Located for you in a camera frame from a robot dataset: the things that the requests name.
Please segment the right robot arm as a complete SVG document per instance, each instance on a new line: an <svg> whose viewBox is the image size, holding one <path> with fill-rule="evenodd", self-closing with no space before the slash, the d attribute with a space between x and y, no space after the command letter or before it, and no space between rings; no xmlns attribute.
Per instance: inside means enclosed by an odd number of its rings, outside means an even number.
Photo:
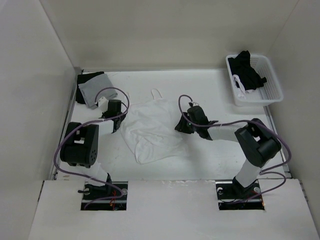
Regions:
<svg viewBox="0 0 320 240"><path fill-rule="evenodd" d="M253 118L240 128L234 125L200 127L209 124L211 122L203 109L196 105L182 113L174 129L184 134L197 133L209 141L224 140L239 143L245 161L232 179L231 193L237 199L247 198L262 168L281 150L281 143L267 131L265 124L258 118Z"/></svg>

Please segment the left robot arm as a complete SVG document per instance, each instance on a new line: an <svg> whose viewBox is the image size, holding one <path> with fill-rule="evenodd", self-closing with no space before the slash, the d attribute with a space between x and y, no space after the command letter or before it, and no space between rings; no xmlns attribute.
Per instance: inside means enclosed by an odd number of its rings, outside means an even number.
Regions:
<svg viewBox="0 0 320 240"><path fill-rule="evenodd" d="M70 122L67 125L57 156L61 162L75 168L61 172L97 181L95 193L105 200L112 195L112 182L110 175L97 162L99 139L114 134L120 128L128 107L118 99L108 100L103 106L106 109L99 119L85 123Z"/></svg>

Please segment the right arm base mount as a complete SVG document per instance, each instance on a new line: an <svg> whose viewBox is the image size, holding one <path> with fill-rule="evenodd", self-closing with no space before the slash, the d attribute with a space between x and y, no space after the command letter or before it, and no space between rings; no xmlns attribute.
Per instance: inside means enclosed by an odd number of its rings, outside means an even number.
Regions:
<svg viewBox="0 0 320 240"><path fill-rule="evenodd" d="M215 187L220 211L265 210L261 195L249 199L261 192L257 180L245 190L240 191L234 188L232 181L216 181Z"/></svg>

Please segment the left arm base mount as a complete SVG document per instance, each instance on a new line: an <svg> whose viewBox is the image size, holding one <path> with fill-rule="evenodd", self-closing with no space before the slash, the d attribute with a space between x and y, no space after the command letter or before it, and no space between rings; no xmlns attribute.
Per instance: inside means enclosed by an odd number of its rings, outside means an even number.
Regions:
<svg viewBox="0 0 320 240"><path fill-rule="evenodd" d="M126 211L128 197L128 182L113 182L115 186L123 190L122 197L115 198L121 194L118 189L108 185L96 186L86 183L83 189L78 190L81 194L81 211Z"/></svg>

